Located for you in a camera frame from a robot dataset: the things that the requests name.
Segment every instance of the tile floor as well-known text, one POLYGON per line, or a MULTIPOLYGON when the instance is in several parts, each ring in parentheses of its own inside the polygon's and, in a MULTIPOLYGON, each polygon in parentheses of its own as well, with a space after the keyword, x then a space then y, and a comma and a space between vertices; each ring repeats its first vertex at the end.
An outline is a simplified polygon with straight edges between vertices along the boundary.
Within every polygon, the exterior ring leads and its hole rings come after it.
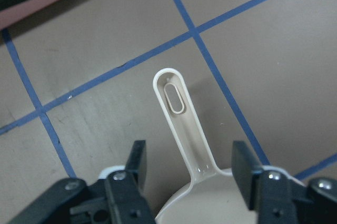
POLYGON ((67 174, 93 183, 137 139, 156 213, 189 181, 152 88, 165 67, 220 168, 241 139, 304 182, 337 179, 336 15, 336 0, 61 0, 3 30, 0 222, 67 174))

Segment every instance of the pink object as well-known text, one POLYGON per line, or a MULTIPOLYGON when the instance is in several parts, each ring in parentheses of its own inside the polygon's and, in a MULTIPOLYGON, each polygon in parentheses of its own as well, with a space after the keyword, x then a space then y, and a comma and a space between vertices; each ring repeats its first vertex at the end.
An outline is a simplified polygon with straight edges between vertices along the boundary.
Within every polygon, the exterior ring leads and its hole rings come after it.
POLYGON ((2 10, 0 11, 0 29, 8 27, 56 1, 58 0, 27 0, 2 10))

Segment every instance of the utensil handle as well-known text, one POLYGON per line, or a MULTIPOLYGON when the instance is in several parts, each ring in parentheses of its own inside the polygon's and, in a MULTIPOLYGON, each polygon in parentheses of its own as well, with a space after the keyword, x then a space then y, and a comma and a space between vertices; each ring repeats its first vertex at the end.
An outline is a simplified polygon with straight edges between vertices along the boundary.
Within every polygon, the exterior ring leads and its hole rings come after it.
POLYGON ((219 173, 182 75, 175 69, 162 69, 153 79, 153 88, 190 173, 191 183, 219 173))

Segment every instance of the white ladle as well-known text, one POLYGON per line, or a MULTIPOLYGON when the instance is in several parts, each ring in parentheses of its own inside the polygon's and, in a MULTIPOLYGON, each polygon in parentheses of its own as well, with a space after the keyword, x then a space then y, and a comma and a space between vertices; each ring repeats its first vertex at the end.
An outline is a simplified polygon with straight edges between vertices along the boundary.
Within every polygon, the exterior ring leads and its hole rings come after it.
POLYGON ((255 223, 231 170, 215 164, 182 75, 160 70, 153 88, 191 176, 156 217, 158 224, 255 223))

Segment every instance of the handle hole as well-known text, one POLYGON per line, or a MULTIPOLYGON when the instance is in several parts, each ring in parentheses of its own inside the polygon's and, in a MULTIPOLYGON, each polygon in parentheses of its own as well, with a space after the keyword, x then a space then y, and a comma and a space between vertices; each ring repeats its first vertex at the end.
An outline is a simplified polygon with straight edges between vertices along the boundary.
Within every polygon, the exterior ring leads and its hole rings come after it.
POLYGON ((181 114, 185 109, 185 105, 178 88, 172 83, 167 83, 164 86, 164 92, 171 111, 175 114, 181 114))

